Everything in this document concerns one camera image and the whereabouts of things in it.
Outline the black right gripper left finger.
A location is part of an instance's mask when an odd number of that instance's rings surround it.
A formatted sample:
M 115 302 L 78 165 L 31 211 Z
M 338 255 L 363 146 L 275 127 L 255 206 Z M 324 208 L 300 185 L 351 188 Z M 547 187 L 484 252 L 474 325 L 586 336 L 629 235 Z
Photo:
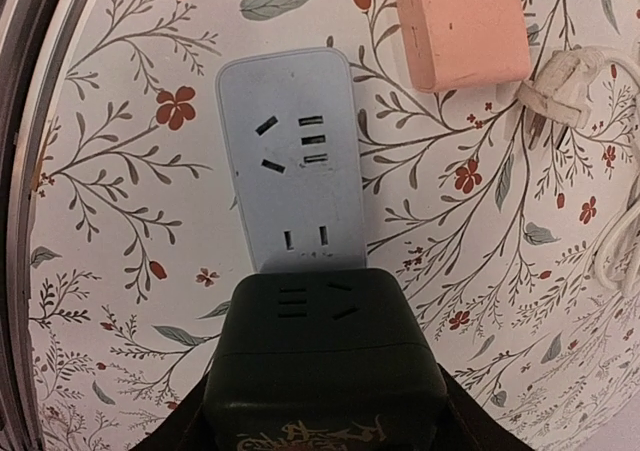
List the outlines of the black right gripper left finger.
M 203 377 L 161 425 L 132 451 L 204 451 L 215 449 L 215 434 L 203 412 Z

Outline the dark green cube socket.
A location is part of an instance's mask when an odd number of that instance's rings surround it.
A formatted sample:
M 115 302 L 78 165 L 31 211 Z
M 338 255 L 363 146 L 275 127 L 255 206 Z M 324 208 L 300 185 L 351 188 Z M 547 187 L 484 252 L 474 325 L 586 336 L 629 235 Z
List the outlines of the dark green cube socket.
M 203 413 L 221 450 L 427 450 L 446 402 L 396 278 L 367 268 L 242 280 Z

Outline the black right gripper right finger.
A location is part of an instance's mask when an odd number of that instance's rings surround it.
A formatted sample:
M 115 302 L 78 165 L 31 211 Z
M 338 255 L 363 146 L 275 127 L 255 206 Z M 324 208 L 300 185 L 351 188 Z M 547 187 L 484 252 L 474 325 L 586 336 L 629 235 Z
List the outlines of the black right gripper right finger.
M 532 451 L 498 424 L 440 365 L 447 404 L 439 418 L 442 451 Z

